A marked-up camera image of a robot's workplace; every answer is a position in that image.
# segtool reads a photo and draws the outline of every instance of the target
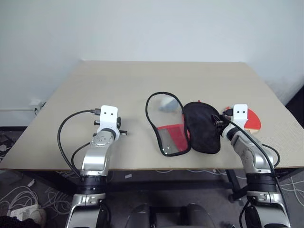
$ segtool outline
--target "cable bundle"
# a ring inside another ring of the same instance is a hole
[[[58,215],[66,215],[70,212],[71,202],[67,201],[68,195],[60,191],[52,191],[52,188],[48,188],[45,193],[47,193],[48,201],[42,206],[42,208],[51,208],[56,212],[56,215],[51,219]]]
[[[11,193],[13,193],[17,189],[26,189],[26,190],[18,193],[11,202],[4,200],[6,197],[8,197]],[[10,191],[8,194],[6,194],[4,197],[2,197],[2,199],[0,199],[0,204],[2,204],[2,203],[8,204],[9,207],[8,207],[7,215],[9,216],[11,210],[16,209],[15,207],[17,207],[17,206],[20,208],[20,207],[27,207],[27,206],[32,206],[32,205],[38,204],[38,196],[29,187],[20,186],[20,187],[16,187],[12,191]]]

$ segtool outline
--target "black cable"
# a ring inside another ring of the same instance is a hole
[[[253,138],[251,138],[250,137],[250,135],[249,134],[247,134],[247,132],[245,132],[241,127],[239,127],[236,123],[234,123],[234,122],[232,122],[232,121],[230,121],[227,117],[225,117],[224,115],[223,115],[223,118],[225,118],[229,123],[231,123],[233,126],[235,126],[236,128],[238,128],[261,152],[262,152],[262,154],[265,156],[265,158],[266,158],[266,160],[267,160],[267,162],[268,162],[268,165],[269,165],[269,167],[270,167],[270,170],[271,170],[271,173],[273,174],[273,176],[274,176],[274,179],[275,179],[275,183],[276,183],[276,185],[277,185],[277,187],[278,187],[278,189],[279,189],[279,192],[280,192],[280,194],[281,194],[281,196],[282,196],[282,199],[283,199],[283,203],[285,204],[285,209],[286,209],[286,212],[287,212],[287,216],[288,216],[288,219],[290,218],[289,217],[289,212],[288,212],[288,208],[287,208],[287,204],[286,204],[286,200],[285,200],[285,197],[284,197],[284,194],[283,194],[283,191],[282,191],[282,188],[281,188],[281,186],[280,186],[280,183],[279,183],[279,180],[278,180],[278,178],[276,177],[276,172],[275,172],[275,169],[274,169],[274,167],[273,167],[273,165],[272,165],[272,163],[271,163],[271,161],[270,161],[270,159],[268,158],[268,156],[267,156],[267,154],[266,154],[266,152],[263,150],[263,148],[253,139]]]
[[[278,164],[280,163],[280,161],[281,161],[281,156],[280,156],[279,152],[278,152],[275,148],[273,148],[273,147],[271,147],[271,146],[268,146],[268,145],[266,145],[266,144],[262,144],[262,146],[268,147],[269,149],[273,150],[273,151],[276,153],[277,161],[276,161],[276,164],[274,164],[274,167],[277,167],[277,165],[278,165]]]
[[[79,174],[79,170],[78,169],[75,169],[72,164],[70,163],[70,161],[68,160],[67,156],[65,155],[63,149],[62,149],[62,146],[61,146],[61,140],[60,140],[60,134],[61,134],[61,130],[63,128],[63,126],[65,125],[65,123],[70,119],[72,118],[73,116],[75,115],[78,115],[78,114],[81,114],[81,113],[94,113],[94,110],[83,110],[83,111],[80,111],[80,112],[76,112],[74,114],[71,114],[69,115],[66,119],[64,119],[64,121],[61,123],[61,125],[59,126],[59,129],[58,129],[58,134],[57,134],[57,143],[58,143],[58,147],[59,147],[59,150],[61,152],[61,155],[63,157],[63,159],[66,161],[66,163],[68,164],[68,166],[71,168],[71,170],[76,174],[76,176],[80,177],[80,174]]]
[[[244,214],[246,208],[248,207],[248,204],[249,204],[249,201],[247,200],[247,203],[244,205],[244,207],[243,207],[243,209],[242,209],[242,211],[241,211],[241,213],[240,213],[240,215],[239,215],[239,218],[238,218],[238,220],[239,220],[239,226],[240,226],[241,228],[243,228],[242,217],[243,217],[243,214]]]
[[[86,144],[84,144],[84,145],[82,145],[81,147],[79,147],[79,148],[78,148],[77,150],[75,150],[75,152],[73,153],[73,155],[72,155],[72,157],[71,157],[71,162],[72,162],[72,166],[73,166],[75,169],[77,169],[76,166],[75,166],[75,164],[74,164],[74,157],[75,157],[75,155],[77,154],[78,151],[80,151],[81,149],[85,148],[85,147],[88,146],[88,145],[90,145],[89,142],[86,143]]]
[[[107,212],[107,214],[108,214],[108,222],[109,222],[109,224],[110,224],[110,223],[111,223],[111,220],[112,220],[111,211],[110,211],[108,205],[106,205],[105,203],[102,203],[102,208],[104,208],[105,211]]]

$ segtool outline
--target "table leg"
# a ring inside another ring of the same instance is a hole
[[[229,182],[232,184],[232,194],[229,195],[228,199],[230,202],[241,201],[241,198],[246,195],[247,190],[240,187],[238,178],[234,170],[226,170],[226,174]]]

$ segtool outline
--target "white object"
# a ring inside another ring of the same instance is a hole
[[[35,184],[35,179],[32,179],[30,183],[28,183],[28,187],[32,187]]]
[[[131,173],[124,176],[125,179],[131,178],[131,177],[132,177]]]
[[[231,117],[231,122],[234,122],[237,124],[240,128],[244,130],[245,123],[247,121],[248,116],[248,106],[247,104],[235,104],[233,106],[233,114]],[[235,128],[234,125],[229,124],[224,130],[223,130],[223,137],[228,140],[227,133],[232,129]]]
[[[119,139],[119,129],[117,128],[118,108],[108,105],[101,106],[100,109],[100,126],[97,133],[104,128],[110,128],[116,133],[115,140]]]
[[[166,96],[161,100],[159,110],[163,112],[173,112],[177,109],[179,103],[172,96]]]
[[[10,212],[10,217],[16,217],[18,220],[23,221],[30,217],[31,213],[39,208],[38,204],[32,206],[27,206],[24,208],[12,210]]]
[[[6,145],[4,144],[0,145],[0,151],[2,152],[6,151]]]

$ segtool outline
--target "gray floor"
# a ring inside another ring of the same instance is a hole
[[[132,174],[131,178],[125,179],[125,175]],[[242,171],[237,171],[238,176],[244,177]],[[2,177],[12,175],[7,172],[0,175]],[[294,181],[304,180],[304,172],[293,177]],[[170,173],[161,174],[155,171],[116,171],[111,181],[148,181],[148,180],[225,180],[226,176],[214,176],[208,173],[191,173],[189,171],[172,171]],[[27,185],[31,181],[28,177],[21,177],[15,183],[8,185],[0,182],[0,198],[17,186]],[[47,201],[45,190],[48,186],[37,182],[32,189],[38,194],[39,202],[43,204]],[[304,183],[297,184],[297,188],[304,190]],[[188,203],[197,203],[202,205],[210,214],[214,223],[218,228],[225,227],[225,224],[234,224],[239,227],[238,217],[242,209],[243,202],[230,203],[227,200],[231,190],[213,189],[213,190],[172,190],[172,191],[156,191],[156,192],[125,192],[111,193],[107,195],[107,203],[112,211],[112,227],[123,228],[125,226],[128,215],[133,208],[141,204],[147,203],[151,206],[186,206]],[[291,223],[293,228],[304,227],[304,208],[297,202],[293,192],[285,191],[288,208],[290,211]],[[6,214],[6,205],[0,205],[0,215]],[[54,212],[47,209],[47,216],[51,218]],[[159,214],[158,226],[166,226],[176,224],[177,214]],[[63,228],[66,216],[58,216],[49,221],[47,228]]]

